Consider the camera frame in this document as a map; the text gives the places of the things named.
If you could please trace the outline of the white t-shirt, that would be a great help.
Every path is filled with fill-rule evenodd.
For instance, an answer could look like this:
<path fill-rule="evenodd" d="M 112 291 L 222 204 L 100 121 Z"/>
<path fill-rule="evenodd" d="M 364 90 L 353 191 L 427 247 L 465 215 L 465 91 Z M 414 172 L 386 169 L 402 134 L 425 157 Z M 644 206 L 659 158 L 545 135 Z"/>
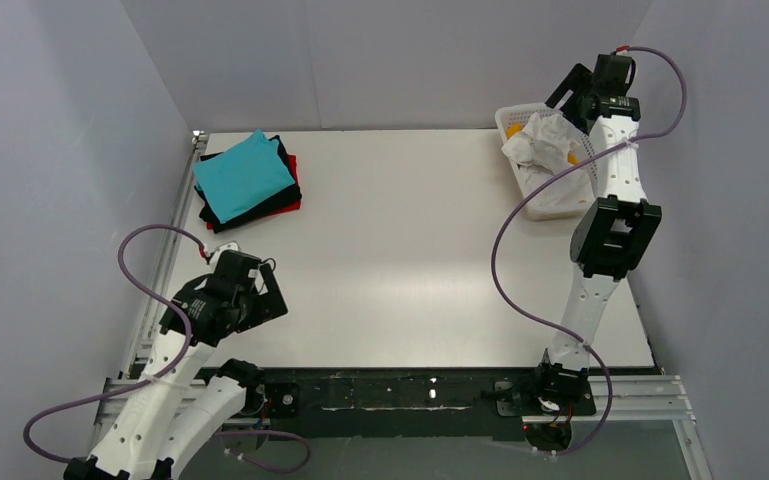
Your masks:
<path fill-rule="evenodd" d="M 524 196 L 587 157 L 576 133 L 578 130 L 558 113 L 534 113 L 508 130 L 501 151 Z"/>

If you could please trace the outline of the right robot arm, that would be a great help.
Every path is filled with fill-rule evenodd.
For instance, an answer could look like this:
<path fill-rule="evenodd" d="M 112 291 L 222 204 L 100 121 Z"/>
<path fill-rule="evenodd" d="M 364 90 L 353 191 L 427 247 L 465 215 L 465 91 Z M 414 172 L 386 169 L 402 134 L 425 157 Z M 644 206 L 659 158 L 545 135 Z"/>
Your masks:
<path fill-rule="evenodd" d="M 595 200 L 573 232 L 571 292 L 560 323 L 534 375 L 537 407 L 571 415 L 588 393 L 590 355 L 603 313 L 617 286 L 636 269 L 662 219 L 641 184 L 634 136 L 641 118 L 629 96 L 635 61 L 601 54 L 593 69 L 574 66 L 550 96 L 585 133 L 595 161 L 587 166 Z"/>

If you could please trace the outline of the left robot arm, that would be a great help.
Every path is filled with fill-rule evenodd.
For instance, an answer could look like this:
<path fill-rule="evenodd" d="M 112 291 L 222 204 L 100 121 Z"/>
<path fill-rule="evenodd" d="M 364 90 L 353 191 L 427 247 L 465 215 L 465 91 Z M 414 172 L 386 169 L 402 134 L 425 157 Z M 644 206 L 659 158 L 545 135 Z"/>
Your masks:
<path fill-rule="evenodd" d="M 211 265 L 174 294 L 135 390 L 91 453 L 69 461 L 65 478 L 174 479 L 261 385 L 261 368 L 230 359 L 193 403 L 182 404 L 224 339 L 288 312 L 273 260 L 225 250 Z"/>

